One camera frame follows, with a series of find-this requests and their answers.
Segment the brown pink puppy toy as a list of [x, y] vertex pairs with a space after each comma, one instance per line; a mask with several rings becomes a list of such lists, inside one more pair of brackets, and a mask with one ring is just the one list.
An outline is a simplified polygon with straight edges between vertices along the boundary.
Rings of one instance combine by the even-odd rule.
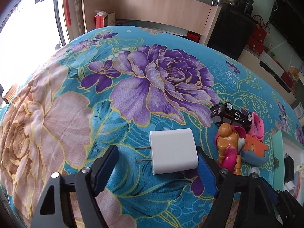
[[241, 173], [240, 150], [245, 145], [246, 131], [239, 126], [223, 123], [218, 128], [215, 144], [218, 149], [217, 163], [221, 168], [226, 168], [233, 174]]

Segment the white power adapter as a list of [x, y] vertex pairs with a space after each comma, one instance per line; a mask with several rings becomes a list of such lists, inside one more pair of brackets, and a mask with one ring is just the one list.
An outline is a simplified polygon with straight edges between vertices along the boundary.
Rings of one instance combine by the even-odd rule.
[[149, 146], [136, 150], [150, 150], [152, 173], [165, 174], [195, 169], [198, 155], [190, 128], [149, 132]]

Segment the white smart watch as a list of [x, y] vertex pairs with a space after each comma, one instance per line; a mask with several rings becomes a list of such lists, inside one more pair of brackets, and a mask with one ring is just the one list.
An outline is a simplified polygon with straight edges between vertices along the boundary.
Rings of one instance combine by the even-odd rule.
[[283, 189], [288, 191], [291, 195], [294, 195], [295, 192], [295, 184], [293, 181], [285, 182]]

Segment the pink smart watch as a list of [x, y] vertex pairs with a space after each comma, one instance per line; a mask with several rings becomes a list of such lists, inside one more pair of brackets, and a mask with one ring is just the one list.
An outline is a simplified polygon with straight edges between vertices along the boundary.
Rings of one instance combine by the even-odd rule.
[[262, 118], [257, 114], [257, 112], [252, 113], [252, 121], [251, 121], [251, 127], [250, 130], [247, 132], [250, 136], [253, 138], [262, 141], [264, 134], [265, 134], [265, 128]]

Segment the black toy car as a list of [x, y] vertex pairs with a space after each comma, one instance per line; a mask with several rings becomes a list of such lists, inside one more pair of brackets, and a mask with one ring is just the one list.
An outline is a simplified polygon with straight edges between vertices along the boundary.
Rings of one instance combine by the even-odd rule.
[[227, 123], [230, 125], [242, 127], [246, 132], [251, 129], [253, 113], [242, 113], [241, 111], [234, 109], [231, 102], [213, 105], [210, 107], [210, 114], [213, 123], [217, 126]]

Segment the white flat box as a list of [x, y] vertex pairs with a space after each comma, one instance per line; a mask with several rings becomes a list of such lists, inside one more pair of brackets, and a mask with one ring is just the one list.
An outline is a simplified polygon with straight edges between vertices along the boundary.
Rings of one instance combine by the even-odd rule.
[[260, 55], [261, 61], [263, 61], [268, 67], [272, 69], [278, 75], [281, 77], [285, 70], [283, 67], [281, 67], [271, 56], [269, 56], [266, 52], [262, 51]]

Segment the blue orange toy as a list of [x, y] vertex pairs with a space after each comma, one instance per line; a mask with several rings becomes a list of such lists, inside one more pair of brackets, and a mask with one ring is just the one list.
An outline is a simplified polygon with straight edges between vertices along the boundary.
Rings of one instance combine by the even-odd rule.
[[261, 141], [255, 139], [249, 134], [246, 134], [245, 145], [240, 150], [242, 161], [253, 166], [263, 166], [267, 162], [266, 152], [268, 146]]

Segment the floral blue tablecloth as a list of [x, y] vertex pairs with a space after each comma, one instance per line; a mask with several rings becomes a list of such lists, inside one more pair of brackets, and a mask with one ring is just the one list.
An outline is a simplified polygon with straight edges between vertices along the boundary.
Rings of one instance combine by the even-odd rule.
[[201, 227], [213, 204], [194, 170], [153, 175], [149, 133], [189, 128], [217, 158], [210, 107], [256, 112], [267, 145], [262, 176], [273, 183], [272, 136], [303, 132], [267, 82], [211, 48], [132, 26], [92, 30], [61, 48], [1, 108], [1, 190], [19, 227], [30, 227], [55, 171], [74, 174], [110, 145], [120, 159], [97, 202], [110, 227]]

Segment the red handbag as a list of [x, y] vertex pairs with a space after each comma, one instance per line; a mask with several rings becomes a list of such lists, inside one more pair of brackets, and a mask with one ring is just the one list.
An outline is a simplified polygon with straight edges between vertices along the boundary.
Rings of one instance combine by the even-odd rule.
[[263, 43], [267, 35], [267, 32], [264, 29], [263, 18], [258, 14], [253, 15], [252, 18], [256, 21], [256, 25], [251, 36], [258, 42]]

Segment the red gift box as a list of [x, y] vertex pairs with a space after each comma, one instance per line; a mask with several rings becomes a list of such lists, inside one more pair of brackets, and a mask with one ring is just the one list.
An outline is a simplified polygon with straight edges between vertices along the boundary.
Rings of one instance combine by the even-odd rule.
[[258, 56], [260, 56], [265, 49], [265, 46], [259, 41], [256, 41], [254, 38], [249, 38], [248, 42], [246, 43], [246, 47]]

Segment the black power adapter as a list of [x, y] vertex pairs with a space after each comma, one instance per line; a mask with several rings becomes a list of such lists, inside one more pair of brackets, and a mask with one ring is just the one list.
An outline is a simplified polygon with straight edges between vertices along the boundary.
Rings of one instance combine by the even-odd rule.
[[284, 158], [284, 182], [294, 181], [294, 160], [285, 154]]

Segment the red paper bag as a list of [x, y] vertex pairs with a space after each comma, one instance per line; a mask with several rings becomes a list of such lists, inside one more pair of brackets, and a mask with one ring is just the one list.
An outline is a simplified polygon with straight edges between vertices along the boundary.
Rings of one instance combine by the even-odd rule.
[[95, 15], [96, 29], [105, 27], [105, 18], [107, 16], [107, 13], [101, 10], [96, 10], [95, 13], [96, 13]]

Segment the wooden bar counter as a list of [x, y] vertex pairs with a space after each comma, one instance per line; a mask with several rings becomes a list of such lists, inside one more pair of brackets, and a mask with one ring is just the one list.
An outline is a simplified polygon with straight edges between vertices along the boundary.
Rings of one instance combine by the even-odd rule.
[[233, 0], [82, 0], [85, 31], [95, 29], [96, 10], [115, 12], [119, 20], [159, 23], [192, 31], [207, 45], [221, 4]]

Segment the red hanging knot ornament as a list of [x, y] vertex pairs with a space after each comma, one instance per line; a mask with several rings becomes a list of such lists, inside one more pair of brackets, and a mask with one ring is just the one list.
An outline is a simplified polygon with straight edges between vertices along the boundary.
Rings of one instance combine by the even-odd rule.
[[63, 9], [64, 9], [64, 17], [67, 26], [72, 25], [70, 9], [69, 9], [69, 0], [63, 0]]

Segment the teal cardboard box tray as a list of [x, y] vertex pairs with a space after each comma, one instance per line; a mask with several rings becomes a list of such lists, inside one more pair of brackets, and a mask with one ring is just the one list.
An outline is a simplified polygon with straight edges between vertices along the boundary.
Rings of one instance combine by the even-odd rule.
[[303, 145], [280, 130], [272, 136], [274, 189], [287, 190], [303, 205]]

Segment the black water dispenser cabinet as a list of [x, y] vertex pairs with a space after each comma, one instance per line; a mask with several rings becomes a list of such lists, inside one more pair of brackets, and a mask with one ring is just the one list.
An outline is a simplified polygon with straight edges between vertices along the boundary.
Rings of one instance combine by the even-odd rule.
[[237, 60], [257, 22], [251, 17], [254, 0], [223, 4], [207, 47]]

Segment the white tv cabinet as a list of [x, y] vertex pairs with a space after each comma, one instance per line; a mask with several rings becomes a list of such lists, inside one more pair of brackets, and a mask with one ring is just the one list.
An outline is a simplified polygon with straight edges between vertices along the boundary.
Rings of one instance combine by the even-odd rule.
[[265, 70], [260, 65], [259, 58], [254, 56], [252, 53], [246, 49], [243, 49], [237, 61], [272, 86], [289, 105], [296, 101], [296, 97], [292, 94], [292, 92], [288, 92], [286, 88], [281, 85], [282, 82], [279, 82], [271, 73]]

